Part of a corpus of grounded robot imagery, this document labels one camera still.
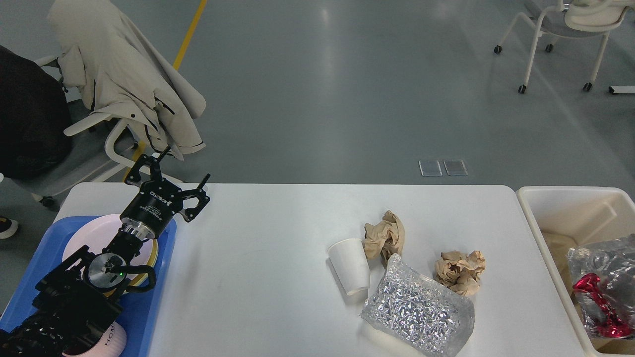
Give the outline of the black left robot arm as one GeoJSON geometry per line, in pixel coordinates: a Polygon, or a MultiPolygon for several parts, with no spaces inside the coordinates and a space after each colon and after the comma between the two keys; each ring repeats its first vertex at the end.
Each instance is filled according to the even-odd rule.
{"type": "Polygon", "coordinates": [[[18,327],[1,332],[3,357],[61,357],[87,352],[108,334],[123,311],[125,293],[145,293],[157,282],[154,267],[133,259],[150,239],[159,238],[172,218],[190,222],[209,202],[204,191],[209,176],[195,189],[183,190],[163,178],[158,157],[145,154],[126,179],[138,194],[120,215],[121,226],[100,253],[83,245],[46,274],[35,286],[36,312],[18,327]]]}

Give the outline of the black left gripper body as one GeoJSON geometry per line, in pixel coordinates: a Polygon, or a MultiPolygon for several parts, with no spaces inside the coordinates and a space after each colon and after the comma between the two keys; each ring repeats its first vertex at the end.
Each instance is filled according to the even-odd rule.
{"type": "Polygon", "coordinates": [[[149,180],[123,210],[120,220],[124,224],[145,226],[148,238],[158,238],[171,219],[183,208],[181,188],[168,180],[149,180]]]}

